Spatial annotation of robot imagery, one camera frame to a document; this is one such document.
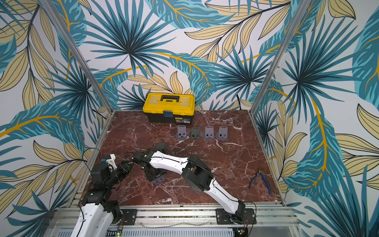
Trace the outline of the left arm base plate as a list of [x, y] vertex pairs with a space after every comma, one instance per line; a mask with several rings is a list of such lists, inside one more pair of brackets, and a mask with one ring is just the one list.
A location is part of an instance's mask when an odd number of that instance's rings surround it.
[[134, 226], [137, 217], [137, 209], [121, 209], [116, 211], [112, 226]]

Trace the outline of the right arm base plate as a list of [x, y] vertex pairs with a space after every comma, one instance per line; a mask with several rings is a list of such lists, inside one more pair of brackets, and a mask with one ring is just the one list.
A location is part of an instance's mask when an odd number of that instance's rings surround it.
[[247, 208], [242, 213], [230, 214], [224, 209], [216, 209], [216, 220], [218, 225], [243, 225], [243, 224], [256, 224], [255, 210]]

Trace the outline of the dark grey stand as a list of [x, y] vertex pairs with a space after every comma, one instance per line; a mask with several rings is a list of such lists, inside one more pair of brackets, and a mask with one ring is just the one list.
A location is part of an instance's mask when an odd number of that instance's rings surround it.
[[167, 143], [165, 143], [165, 142], [158, 143], [158, 144], [155, 145], [155, 149], [157, 151], [165, 153], [167, 151], [167, 149], [168, 149]]
[[199, 127], [192, 127], [190, 134], [190, 139], [197, 140], [200, 139], [200, 128]]

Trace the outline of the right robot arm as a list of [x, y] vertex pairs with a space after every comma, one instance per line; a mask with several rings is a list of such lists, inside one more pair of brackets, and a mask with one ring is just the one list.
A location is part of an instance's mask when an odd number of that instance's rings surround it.
[[161, 151], [137, 152], [133, 161], [145, 171], [171, 171], [179, 174], [193, 190], [208, 194], [219, 203], [228, 219], [236, 224], [244, 223], [245, 207], [243, 201], [229, 194], [217, 181], [211, 169], [198, 157], [192, 155], [180, 158]]

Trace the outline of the lavender stand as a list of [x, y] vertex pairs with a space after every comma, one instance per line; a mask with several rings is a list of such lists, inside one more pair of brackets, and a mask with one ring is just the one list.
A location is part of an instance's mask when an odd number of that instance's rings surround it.
[[218, 140], [220, 141], [227, 141], [228, 139], [228, 127], [226, 126], [220, 126], [217, 134], [216, 134], [216, 137]]
[[187, 127], [185, 125], [180, 125], [177, 127], [176, 139], [179, 141], [184, 141], [187, 138]]
[[165, 175], [161, 175], [161, 176], [155, 178], [155, 179], [152, 181], [152, 183], [153, 183], [154, 185], [159, 185], [159, 184], [163, 183], [164, 181], [165, 181]]
[[212, 126], [207, 126], [205, 128], [205, 131], [204, 131], [204, 134], [203, 134], [203, 138], [206, 140], [206, 141], [211, 141], [214, 139], [214, 127]]

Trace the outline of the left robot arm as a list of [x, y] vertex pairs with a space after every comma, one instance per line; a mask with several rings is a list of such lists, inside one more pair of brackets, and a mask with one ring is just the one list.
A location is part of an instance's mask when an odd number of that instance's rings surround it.
[[111, 225], [120, 226], [125, 215], [120, 210], [118, 201], [109, 200], [112, 188], [120, 184], [132, 165], [121, 162], [117, 167], [102, 162], [91, 171], [91, 185], [84, 195], [77, 223], [72, 237], [104, 237]]

